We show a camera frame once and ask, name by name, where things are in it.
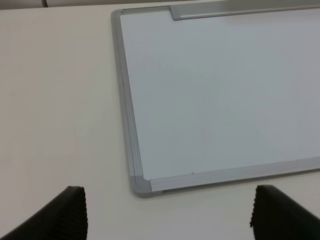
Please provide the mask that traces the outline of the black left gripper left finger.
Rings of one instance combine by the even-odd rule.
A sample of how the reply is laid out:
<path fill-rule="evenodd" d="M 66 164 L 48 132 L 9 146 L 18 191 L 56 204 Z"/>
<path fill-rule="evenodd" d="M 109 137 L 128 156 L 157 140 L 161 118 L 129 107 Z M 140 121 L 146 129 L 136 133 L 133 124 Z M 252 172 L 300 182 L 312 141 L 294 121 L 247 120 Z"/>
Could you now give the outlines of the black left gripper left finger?
<path fill-rule="evenodd" d="M 88 215 L 85 189 L 68 186 L 2 240 L 86 240 Z"/>

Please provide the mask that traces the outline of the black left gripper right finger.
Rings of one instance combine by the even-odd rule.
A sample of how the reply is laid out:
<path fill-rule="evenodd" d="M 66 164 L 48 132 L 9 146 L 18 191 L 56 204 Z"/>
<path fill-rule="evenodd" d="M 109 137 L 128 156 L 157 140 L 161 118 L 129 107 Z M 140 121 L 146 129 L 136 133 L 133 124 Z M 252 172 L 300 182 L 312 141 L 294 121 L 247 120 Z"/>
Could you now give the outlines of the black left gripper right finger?
<path fill-rule="evenodd" d="M 258 185 L 250 220 L 256 240 L 318 240 L 320 219 L 273 185 Z"/>

